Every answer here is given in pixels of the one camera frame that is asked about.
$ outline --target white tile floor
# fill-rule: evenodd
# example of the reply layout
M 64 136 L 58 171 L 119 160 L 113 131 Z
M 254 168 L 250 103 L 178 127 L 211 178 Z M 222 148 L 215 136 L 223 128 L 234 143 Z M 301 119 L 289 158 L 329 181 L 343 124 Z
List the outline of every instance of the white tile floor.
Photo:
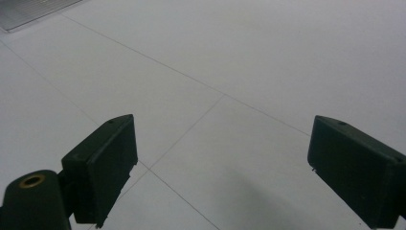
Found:
M 141 162 L 103 229 L 368 229 L 309 134 L 321 114 L 406 153 L 405 20 L 401 0 L 86 0 L 0 33 L 0 196 L 133 113 Z

